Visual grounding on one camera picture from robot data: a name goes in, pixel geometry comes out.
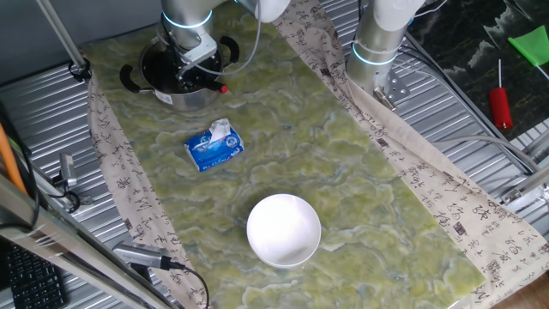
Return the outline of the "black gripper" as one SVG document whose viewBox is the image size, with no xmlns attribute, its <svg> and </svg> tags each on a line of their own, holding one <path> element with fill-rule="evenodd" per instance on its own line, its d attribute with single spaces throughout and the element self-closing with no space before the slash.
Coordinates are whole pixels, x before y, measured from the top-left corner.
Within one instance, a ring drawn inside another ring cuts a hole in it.
<svg viewBox="0 0 549 309">
<path fill-rule="evenodd" d="M 182 63 L 178 67 L 176 79 L 180 88 L 199 88 L 209 78 L 209 74 L 196 66 L 190 67 Z"/>
</svg>

